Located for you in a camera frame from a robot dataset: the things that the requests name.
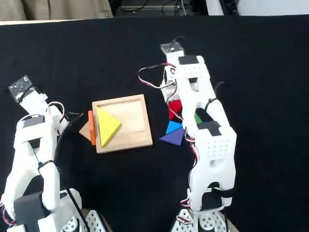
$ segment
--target black tablecloth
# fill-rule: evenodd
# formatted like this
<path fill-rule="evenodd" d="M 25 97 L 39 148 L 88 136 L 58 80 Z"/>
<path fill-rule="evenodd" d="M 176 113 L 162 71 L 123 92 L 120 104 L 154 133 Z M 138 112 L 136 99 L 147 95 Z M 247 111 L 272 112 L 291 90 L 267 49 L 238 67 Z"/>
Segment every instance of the black tablecloth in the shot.
<path fill-rule="evenodd" d="M 27 74 L 50 100 L 74 112 L 90 109 L 92 101 L 143 93 L 153 146 L 99 155 L 72 128 L 57 162 L 84 207 L 98 209 L 115 232 L 168 231 L 186 197 L 194 158 L 187 142 L 176 147 L 158 140 L 168 112 L 161 91 L 142 85 L 137 70 L 164 62 L 159 45 L 185 36 L 186 53 L 204 57 L 213 85 L 229 84 L 218 93 L 238 135 L 228 217 L 241 231 L 305 229 L 308 24 L 303 15 L 0 27 L 0 192 L 12 167 L 15 125 L 25 115 L 4 91 L 12 82 Z M 143 75 L 159 84 L 162 69 Z"/>

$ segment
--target cable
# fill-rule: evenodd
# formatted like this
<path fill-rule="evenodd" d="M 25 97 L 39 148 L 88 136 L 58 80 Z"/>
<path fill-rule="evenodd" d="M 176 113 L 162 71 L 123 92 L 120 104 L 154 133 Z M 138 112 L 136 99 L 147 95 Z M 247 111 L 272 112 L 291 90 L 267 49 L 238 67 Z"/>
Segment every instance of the cable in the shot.
<path fill-rule="evenodd" d="M 192 221 L 186 219 L 186 218 L 183 218 L 181 216 L 176 216 L 176 220 L 179 221 L 180 223 L 182 223 L 183 225 L 190 225 L 190 224 L 193 224 Z"/>
<path fill-rule="evenodd" d="M 8 226 L 13 226 L 15 225 L 15 220 L 13 220 L 12 222 L 10 222 L 6 217 L 5 217 L 5 206 L 3 205 L 2 208 L 1 208 L 1 216 L 2 216 L 2 219 L 3 221 L 5 222 L 5 224 L 7 224 Z"/>
<path fill-rule="evenodd" d="M 170 50 L 172 49 L 174 43 L 175 43 L 177 40 L 179 40 L 179 39 L 185 39 L 185 37 L 184 37 L 184 36 L 177 36 L 175 39 L 173 39 L 172 42 L 170 42 L 169 49 L 168 49 L 167 52 L 170 52 Z"/>
<path fill-rule="evenodd" d="M 173 111 L 169 106 L 169 100 L 171 97 L 173 97 L 177 92 L 177 81 L 175 80 L 175 91 L 166 99 L 166 105 L 168 105 L 169 110 L 181 121 L 183 121 L 183 117 L 181 117 L 179 114 L 177 114 L 175 111 Z"/>
<path fill-rule="evenodd" d="M 182 0 L 182 7 L 183 7 L 183 13 L 185 16 L 187 16 L 187 12 L 185 11 L 184 5 L 183 5 L 183 0 Z"/>
<path fill-rule="evenodd" d="M 26 115 L 26 116 L 23 116 L 18 122 L 24 121 L 24 120 L 28 119 L 29 117 L 32 118 L 33 116 L 43 116 L 43 115 Z"/>
<path fill-rule="evenodd" d="M 148 66 L 148 67 L 145 67 L 145 68 L 141 68 L 139 71 L 138 71 L 138 78 L 139 78 L 139 80 L 142 82 L 142 83 L 144 83 L 144 84 L 146 84 L 146 85 L 148 85 L 148 86 L 150 86 L 150 87 L 153 87 L 153 88 L 157 88 L 157 89 L 162 89 L 162 88 L 166 88 L 166 87 L 168 87 L 168 86 L 171 86 L 174 82 L 171 82 L 171 83 L 169 83 L 169 84 L 167 84 L 167 85 L 165 85 L 165 86 L 155 86 L 155 85 L 153 85 L 152 83 L 150 83 L 150 82 L 148 82 L 148 81 L 145 81 L 145 80 L 143 80 L 143 79 L 141 79 L 141 77 L 140 77 L 140 72 L 141 71 L 143 71 L 143 70 L 145 70 L 145 69 L 153 69 L 153 68 L 155 68 L 155 67 L 159 67 L 159 66 L 171 66 L 171 67 L 173 67 L 173 68 L 175 68 L 176 66 L 175 65 L 172 65 L 172 64 L 170 64 L 170 63 L 162 63 L 162 64 L 156 64 L 156 65 L 152 65 L 152 66 Z"/>
<path fill-rule="evenodd" d="M 121 8 L 121 10 L 124 11 L 124 12 L 135 13 L 136 11 L 139 11 L 139 10 L 143 9 L 148 3 L 149 3 L 149 0 L 146 0 L 146 1 L 144 2 L 144 4 L 143 4 L 140 8 L 137 8 L 137 9 L 134 9 L 134 10 L 126 10 L 126 9 L 122 8 L 122 6 L 120 6 L 120 8 Z"/>
<path fill-rule="evenodd" d="M 55 163 L 53 160 L 49 160 L 49 161 L 47 161 L 47 162 L 45 162 L 45 163 L 39 162 L 39 163 L 38 163 L 38 166 L 39 166 L 39 167 L 38 167 L 38 171 L 39 171 L 39 173 L 40 173 L 40 169 L 41 169 L 42 167 L 44 167 L 45 165 L 49 164 L 49 163 L 53 163 L 53 164 L 54 164 L 54 166 L 57 168 L 57 170 L 58 170 L 58 172 L 59 172 L 59 177 L 61 177 L 61 176 L 62 176 L 61 171 L 60 171 L 60 169 L 58 168 L 58 166 L 56 165 L 56 163 Z M 73 204 L 74 204 L 74 206 L 75 206 L 75 208 L 76 208 L 76 210 L 77 210 L 79 216 L 80 216 L 81 219 L 83 220 L 84 225 L 86 226 L 87 231 L 90 232 L 90 228 L 89 228 L 89 226 L 88 226 L 88 223 L 87 223 L 85 217 L 83 216 L 82 211 L 81 211 L 81 209 L 79 208 L 79 206 L 78 206 L 78 204 L 77 204 L 75 198 L 73 197 L 73 195 L 72 195 L 72 193 L 71 193 L 71 191 L 70 191 L 70 188 L 68 187 L 67 183 L 65 182 L 65 180 L 64 180 L 63 178 L 60 178 L 60 179 L 62 180 L 62 183 L 63 183 L 63 185 L 64 185 L 66 191 L 68 192 L 68 195 L 69 195 L 69 197 L 71 198 L 71 200 L 72 200 L 72 202 L 73 202 Z"/>
<path fill-rule="evenodd" d="M 168 1 L 166 1 L 165 3 L 162 4 L 162 9 L 161 9 L 161 11 L 162 11 L 162 15 L 163 15 L 163 16 L 165 16 L 165 14 L 164 14 L 164 6 L 167 5 L 167 4 L 169 4 L 170 2 L 173 2 L 173 1 L 175 1 L 175 0 L 168 0 Z"/>
<path fill-rule="evenodd" d="M 228 232 L 228 220 L 227 220 L 227 216 L 226 216 L 226 209 L 224 209 L 224 220 L 225 220 L 226 231 Z"/>
<path fill-rule="evenodd" d="M 82 116 L 84 115 L 84 113 L 80 113 L 74 120 L 72 120 L 71 122 L 69 122 L 69 124 L 66 126 L 66 128 L 63 130 L 62 134 L 59 136 L 58 138 L 58 142 L 57 142 L 57 146 L 55 149 L 55 159 L 58 157 L 58 153 L 59 153 L 59 147 L 60 144 L 63 140 L 63 136 L 66 134 L 66 132 L 68 131 L 68 128 L 72 126 L 72 124 L 74 124 L 78 119 L 80 119 Z"/>
<path fill-rule="evenodd" d="M 22 100 L 23 100 L 24 97 L 25 97 L 25 94 L 26 94 L 32 87 L 33 87 L 33 88 L 36 88 L 38 91 L 42 92 L 42 91 L 38 88 L 38 86 L 36 86 L 36 85 L 30 85 L 29 87 L 27 87 L 27 88 L 25 89 L 25 91 L 24 91 L 24 92 L 22 93 L 22 95 L 19 97 L 17 103 L 21 103 L 21 102 L 22 102 Z"/>
<path fill-rule="evenodd" d="M 179 1 L 179 0 L 176 0 L 176 2 L 175 2 L 174 16 L 176 16 L 176 13 L 178 13 L 178 1 Z"/>
<path fill-rule="evenodd" d="M 61 115 L 61 119 L 60 119 L 60 123 L 62 122 L 62 120 L 64 119 L 64 116 L 65 116 L 65 110 L 64 110 L 64 105 L 61 103 L 61 102 L 56 102 L 56 101 L 52 101 L 50 103 L 48 103 L 47 107 L 46 107 L 46 112 L 48 110 L 48 108 L 52 105 L 60 105 L 61 108 L 62 108 L 62 115 Z"/>
<path fill-rule="evenodd" d="M 195 139 L 191 139 L 191 138 L 188 138 L 187 137 L 187 128 L 185 128 L 185 130 L 184 130 L 185 132 L 184 132 L 184 138 L 185 138 L 185 140 L 186 141 L 188 141 L 188 142 L 190 142 L 190 143 L 194 143 L 195 142 Z"/>
<path fill-rule="evenodd" d="M 221 86 L 221 85 L 227 85 L 227 83 L 225 83 L 224 81 L 221 81 L 219 83 L 216 84 L 216 86 L 214 87 L 214 94 L 217 96 L 217 91 L 218 91 L 218 88 Z"/>
<path fill-rule="evenodd" d="M 80 119 L 83 115 L 84 115 L 83 113 L 79 114 L 73 121 L 71 121 L 71 122 L 66 126 L 66 128 L 63 130 L 62 134 L 59 136 L 58 143 L 57 143 L 57 146 L 56 146 L 56 149 L 55 149 L 55 158 L 57 157 L 57 155 L 58 155 L 58 153 L 59 153 L 59 144 L 61 144 L 61 141 L 62 141 L 62 138 L 63 138 L 64 134 L 68 131 L 68 128 L 69 128 L 70 126 L 72 126 L 72 124 L 73 124 L 74 122 L 76 122 L 78 119 Z M 53 163 L 53 164 L 55 165 L 55 167 L 57 168 L 58 172 L 59 172 L 59 176 L 61 176 L 60 169 L 58 168 L 58 166 L 56 165 L 56 163 L 55 163 L 53 160 L 49 160 L 49 161 L 47 161 L 47 162 L 45 162 L 45 163 L 38 162 L 38 166 L 39 166 L 39 167 L 38 167 L 38 171 L 39 171 L 39 173 L 40 173 L 40 168 L 43 167 L 43 166 L 45 166 L 45 165 L 47 165 L 48 163 Z M 85 226 L 86 226 L 86 228 L 87 228 L 87 231 L 90 232 L 90 228 L 89 228 L 89 226 L 88 226 L 88 224 L 87 224 L 87 222 L 86 222 L 86 219 L 84 218 L 84 216 L 83 216 L 83 214 L 82 214 L 80 208 L 78 207 L 78 204 L 77 204 L 76 200 L 74 199 L 74 197 L 73 197 L 73 195 L 72 195 L 70 189 L 68 188 L 68 185 L 67 185 L 66 182 L 64 181 L 64 179 L 62 179 L 62 183 L 63 183 L 63 185 L 65 186 L 66 191 L 68 192 L 68 195 L 69 195 L 70 198 L 72 199 L 73 204 L 74 204 L 74 206 L 76 207 L 77 212 L 79 213 L 81 219 L 83 220 L 83 222 L 84 222 L 84 224 L 85 224 Z"/>

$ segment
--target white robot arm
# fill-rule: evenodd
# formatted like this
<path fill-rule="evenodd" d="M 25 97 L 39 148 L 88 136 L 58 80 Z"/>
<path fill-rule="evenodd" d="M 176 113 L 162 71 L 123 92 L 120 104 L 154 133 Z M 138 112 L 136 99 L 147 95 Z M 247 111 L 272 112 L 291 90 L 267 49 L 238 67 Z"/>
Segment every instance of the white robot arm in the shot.
<path fill-rule="evenodd" d="M 161 45 L 167 63 L 161 89 L 164 99 L 180 99 L 183 110 L 183 128 L 191 139 L 196 155 L 194 167 L 189 174 L 187 199 L 182 201 L 193 213 L 194 229 L 203 211 L 218 211 L 232 202 L 235 182 L 234 152 L 236 133 L 230 127 L 224 109 L 216 98 L 210 75 L 201 56 L 185 56 L 183 48 L 175 40 Z M 197 108 L 205 109 L 213 121 L 197 124 Z"/>
<path fill-rule="evenodd" d="M 27 76 L 9 89 L 16 102 L 29 115 L 17 123 L 12 171 L 1 197 L 1 204 L 5 207 L 2 213 L 7 212 L 14 220 L 12 224 L 15 226 L 9 228 L 8 232 L 60 232 L 70 219 L 76 220 L 79 217 L 69 194 L 72 194 L 78 207 L 82 208 L 78 191 L 60 191 L 59 172 L 53 163 L 57 136 L 68 124 L 64 118 L 64 107 L 59 102 L 48 104 L 45 101 L 47 96 L 38 93 Z M 40 147 L 35 150 L 30 141 L 36 139 L 40 140 Z M 43 177 L 43 192 L 23 197 L 30 181 L 37 175 Z M 79 223 L 79 231 L 86 231 L 83 222 L 80 220 Z"/>

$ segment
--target black cable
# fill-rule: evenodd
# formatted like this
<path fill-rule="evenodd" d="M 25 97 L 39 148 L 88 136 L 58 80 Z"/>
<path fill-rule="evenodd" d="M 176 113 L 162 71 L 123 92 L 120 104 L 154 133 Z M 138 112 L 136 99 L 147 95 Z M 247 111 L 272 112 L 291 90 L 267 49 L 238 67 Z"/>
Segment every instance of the black cable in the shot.
<path fill-rule="evenodd" d="M 72 120 L 72 121 L 66 126 L 66 128 L 63 130 L 63 132 L 62 132 L 61 135 L 59 136 L 58 142 L 57 142 L 57 146 L 56 146 L 56 149 L 55 149 L 55 159 L 58 157 L 59 147 L 60 147 L 60 144 L 61 144 L 61 141 L 62 141 L 62 138 L 63 138 L 64 134 L 68 131 L 68 128 L 69 128 L 70 126 L 72 126 L 72 124 L 75 123 L 78 119 L 80 119 L 83 115 L 84 115 L 83 113 L 80 113 L 74 120 Z"/>
<path fill-rule="evenodd" d="M 87 223 L 85 217 L 83 216 L 83 213 L 82 213 L 81 209 L 79 208 L 79 206 L 78 206 L 78 204 L 77 204 L 75 198 L 73 197 L 70 188 L 68 187 L 68 185 L 67 185 L 67 183 L 65 182 L 65 180 L 64 180 L 63 178 L 61 178 L 62 174 L 61 174 L 60 169 L 59 169 L 58 166 L 56 165 L 56 163 L 55 163 L 53 160 L 48 160 L 48 161 L 45 162 L 45 163 L 39 162 L 39 163 L 38 163 L 38 166 L 39 166 L 39 167 L 38 167 L 38 171 L 39 171 L 39 173 L 40 173 L 40 169 L 41 169 L 42 167 L 44 167 L 45 165 L 49 164 L 49 163 L 53 163 L 53 164 L 55 165 L 55 167 L 57 168 L 57 170 L 58 170 L 58 172 L 59 172 L 59 178 L 60 178 L 60 180 L 62 181 L 62 183 L 63 183 L 63 185 L 64 185 L 66 191 L 68 192 L 68 195 L 69 195 L 69 197 L 71 198 L 71 200 L 72 200 L 72 202 L 73 202 L 73 204 L 74 204 L 74 206 L 75 206 L 75 208 L 76 208 L 76 210 L 77 210 L 79 216 L 80 216 L 81 219 L 83 220 L 83 222 L 84 222 L 84 224 L 85 224 L 85 226 L 86 226 L 87 231 L 90 232 L 90 228 L 89 228 L 89 226 L 88 226 L 88 223 Z"/>
<path fill-rule="evenodd" d="M 165 16 L 165 14 L 164 14 L 164 6 L 167 5 L 167 4 L 169 4 L 170 2 L 173 2 L 173 1 L 175 1 L 175 0 L 168 0 L 168 1 L 166 1 L 165 3 L 162 4 L 162 9 L 161 9 L 161 11 L 162 11 L 162 15 L 163 15 L 163 16 Z"/>
<path fill-rule="evenodd" d="M 185 37 L 184 37 L 184 36 L 177 36 L 177 37 L 175 37 L 175 39 L 173 39 L 173 41 L 170 42 L 168 52 L 170 52 L 170 50 L 172 49 L 173 45 L 174 45 L 174 44 L 176 43 L 176 41 L 179 40 L 179 39 L 185 39 Z"/>
<path fill-rule="evenodd" d="M 25 97 L 25 94 L 26 94 L 32 87 L 34 87 L 34 88 L 36 88 L 38 91 L 40 91 L 40 89 L 39 89 L 38 86 L 36 86 L 36 85 L 28 86 L 28 87 L 25 89 L 25 91 L 22 93 L 22 95 L 19 97 L 17 103 L 21 103 L 21 101 L 22 101 L 23 98 Z"/>
<path fill-rule="evenodd" d="M 56 149 L 55 149 L 55 158 L 57 157 L 57 154 L 58 154 L 58 152 L 59 152 L 59 144 L 60 144 L 60 142 L 62 141 L 63 135 L 66 133 L 66 131 L 68 130 L 68 128 L 69 128 L 73 123 L 75 123 L 78 119 L 80 119 L 83 115 L 84 115 L 84 114 L 81 113 L 81 114 L 79 114 L 74 120 L 72 120 L 72 121 L 66 126 L 66 128 L 63 130 L 62 134 L 59 136 L 58 143 L 57 143 L 57 146 L 56 146 Z M 49 160 L 49 161 L 47 161 L 47 162 L 45 162 L 45 163 L 38 162 L 38 166 L 39 166 L 39 167 L 38 167 L 38 171 L 39 171 L 39 174 L 41 175 L 41 173 L 40 173 L 40 168 L 42 168 L 43 166 L 47 165 L 48 163 L 53 163 L 53 164 L 55 165 L 55 167 L 57 168 L 57 170 L 58 170 L 58 172 L 59 172 L 59 177 L 61 177 L 61 171 L 60 171 L 60 169 L 58 168 L 58 166 L 56 165 L 56 163 L 55 163 L 53 160 Z M 70 196 L 70 198 L 71 198 L 73 204 L 75 205 L 77 212 L 79 213 L 81 219 L 83 220 L 83 222 L 84 222 L 84 224 L 85 224 L 85 226 L 86 226 L 86 228 L 87 228 L 87 231 L 90 232 L 90 228 L 89 228 L 89 226 L 88 226 L 88 224 L 87 224 L 87 222 L 86 222 L 86 219 L 84 218 L 84 216 L 83 216 L 83 214 L 82 214 L 82 212 L 81 212 L 81 210 L 80 210 L 80 208 L 79 208 L 79 206 L 78 206 L 76 200 L 74 199 L 74 197 L 73 197 L 73 195 L 72 195 L 72 193 L 71 193 L 71 191 L 70 191 L 70 188 L 68 187 L 67 183 L 65 182 L 65 180 L 64 180 L 63 178 L 60 178 L 60 179 L 62 180 L 62 183 L 63 183 L 63 185 L 64 185 L 66 191 L 68 192 L 68 195 Z"/>
<path fill-rule="evenodd" d="M 207 104 L 205 106 L 205 111 L 207 111 L 207 108 L 208 108 L 209 104 L 213 103 L 215 100 L 219 100 L 219 99 L 217 99 L 217 98 L 208 99 L 208 102 L 207 102 Z"/>
<path fill-rule="evenodd" d="M 224 209 L 224 220 L 225 220 L 226 232 L 229 232 L 229 231 L 228 231 L 228 221 L 227 221 L 227 216 L 226 216 L 226 209 Z"/>
<path fill-rule="evenodd" d="M 133 12 L 136 12 L 136 11 L 139 11 L 139 10 L 143 9 L 148 3 L 149 3 L 149 0 L 146 0 L 144 2 L 144 4 L 140 8 L 137 8 L 137 9 L 134 9 L 134 10 L 126 10 L 126 9 L 122 8 L 122 6 L 120 6 L 120 8 L 124 12 L 131 12 L 131 13 L 133 13 Z"/>
<path fill-rule="evenodd" d="M 226 85 L 226 86 L 228 86 L 228 84 L 225 83 L 224 81 L 221 81 L 221 82 L 217 83 L 216 86 L 214 87 L 214 94 L 215 94 L 216 96 L 217 96 L 218 88 L 219 88 L 221 85 Z"/>

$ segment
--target orange rectangle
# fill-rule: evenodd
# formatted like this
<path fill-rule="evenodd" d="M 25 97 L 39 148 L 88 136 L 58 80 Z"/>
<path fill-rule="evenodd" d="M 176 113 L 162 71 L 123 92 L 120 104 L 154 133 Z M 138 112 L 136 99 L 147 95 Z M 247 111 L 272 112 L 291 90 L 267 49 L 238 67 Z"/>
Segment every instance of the orange rectangle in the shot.
<path fill-rule="evenodd" d="M 92 145 L 96 145 L 95 123 L 93 120 L 92 110 L 88 111 L 88 119 L 89 119 L 90 141 Z"/>

